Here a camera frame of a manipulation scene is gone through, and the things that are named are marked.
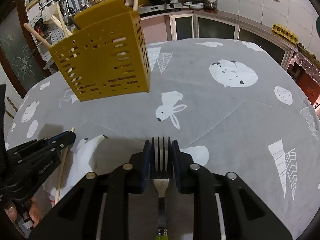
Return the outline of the person's left hand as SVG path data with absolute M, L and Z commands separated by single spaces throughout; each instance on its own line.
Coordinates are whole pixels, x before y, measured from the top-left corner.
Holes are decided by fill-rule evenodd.
M 39 224 L 39 222 L 42 220 L 41 211 L 34 197 L 30 198 L 29 202 L 30 202 L 30 208 L 28 211 L 29 217 L 33 221 L 33 227 L 36 227 Z M 4 207 L 4 211 L 12 222 L 14 222 L 17 219 L 18 213 L 13 202 L 8 202 Z

